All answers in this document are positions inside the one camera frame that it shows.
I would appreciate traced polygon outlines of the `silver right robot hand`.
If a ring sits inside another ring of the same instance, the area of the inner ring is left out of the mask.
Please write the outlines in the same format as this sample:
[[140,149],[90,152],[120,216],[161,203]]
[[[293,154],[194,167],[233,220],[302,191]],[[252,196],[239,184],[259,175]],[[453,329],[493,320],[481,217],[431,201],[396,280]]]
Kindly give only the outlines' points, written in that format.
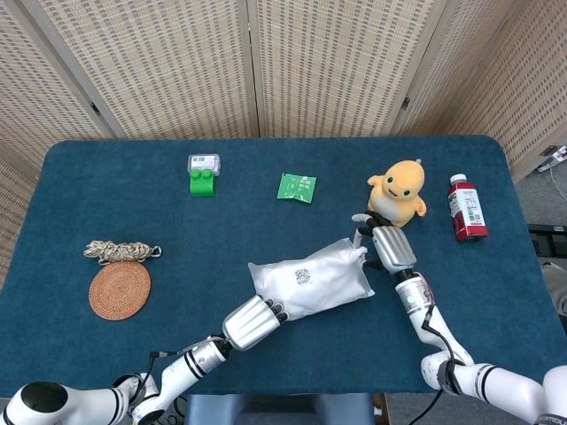
[[395,275],[399,282],[416,274],[414,271],[416,256],[400,228],[394,226],[378,212],[372,211],[356,213],[351,220],[361,223],[354,233],[353,246],[361,247],[363,237],[368,236],[377,252],[377,259],[363,258],[361,260],[364,268],[385,270],[390,275]]

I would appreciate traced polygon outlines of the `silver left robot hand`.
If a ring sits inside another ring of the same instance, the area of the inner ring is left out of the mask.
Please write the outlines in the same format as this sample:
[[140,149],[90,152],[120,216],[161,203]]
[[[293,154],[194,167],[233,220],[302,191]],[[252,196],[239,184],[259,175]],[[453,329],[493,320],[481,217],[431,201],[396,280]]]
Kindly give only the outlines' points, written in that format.
[[244,352],[288,319],[281,303],[255,295],[224,319],[222,333],[234,349]]

